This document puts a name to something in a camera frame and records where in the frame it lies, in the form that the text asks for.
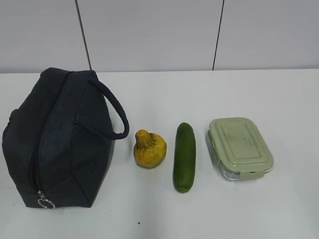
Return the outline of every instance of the table surface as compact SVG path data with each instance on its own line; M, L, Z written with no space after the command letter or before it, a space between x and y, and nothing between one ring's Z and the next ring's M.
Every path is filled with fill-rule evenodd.
M1 239L318 239L319 70L99 73L122 103L131 132L114 156L92 208L26 208L0 153ZM39 74L0 74L0 131ZM120 119L110 109L116 131ZM263 178L227 181L211 161L209 123L250 118L274 159ZM172 184L181 122L196 137L192 189ZM138 167L134 134L144 128L167 142L155 169Z

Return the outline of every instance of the light green lid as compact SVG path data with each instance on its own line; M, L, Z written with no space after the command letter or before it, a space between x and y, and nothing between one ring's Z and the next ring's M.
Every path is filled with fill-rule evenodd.
M240 179L260 178L274 166L273 156L255 124L246 118L216 119L209 137L217 163L240 173Z

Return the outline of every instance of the cucumber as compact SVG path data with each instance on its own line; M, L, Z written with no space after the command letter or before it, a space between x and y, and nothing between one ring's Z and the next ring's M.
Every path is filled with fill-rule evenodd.
M173 184L180 193L193 186L196 165L196 142L192 127L181 123L177 129L173 169Z

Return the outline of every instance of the bag zipper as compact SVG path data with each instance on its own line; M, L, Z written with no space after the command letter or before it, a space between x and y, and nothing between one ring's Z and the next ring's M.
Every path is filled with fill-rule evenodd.
M40 157L39 157L39 142L37 144L37 147L34 149L33 155L32 155L32 181L33 181L33 189L39 196L38 204L42 206L43 208L47 209L54 209L55 204L48 200L43 192L43 186L42 182L40 180Z
M60 93L63 89L63 86L67 80L67 78L69 77L69 75L73 73L73 71L71 72L68 72L65 77L64 77L64 80L63 80L63 84L61 86L61 88L59 89L59 92L57 94L57 98L55 100L55 102L58 100L58 97L60 96ZM41 137L42 137L42 132L43 132L43 129L44 129L44 126L42 127L41 131L40 131L40 135L38 137L38 140L37 140L37 144L36 144L36 147L32 153L32 160L31 162L33 163L32 165L32 182L31 182L31 185L34 189L34 191L37 193L37 195L39 196L40 199L38 199L38 204L40 206L42 206L43 208L47 208L47 209L54 209L55 208L55 204L48 200L46 198L46 196L44 195L43 193L43 186L42 186L42 182L41 182L41 179L40 179L40 142L41 142Z

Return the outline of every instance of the food container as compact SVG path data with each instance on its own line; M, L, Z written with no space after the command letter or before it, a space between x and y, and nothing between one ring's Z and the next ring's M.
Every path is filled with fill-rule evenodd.
M274 167L270 150L249 119L213 120L208 135L217 165L229 180L261 178Z

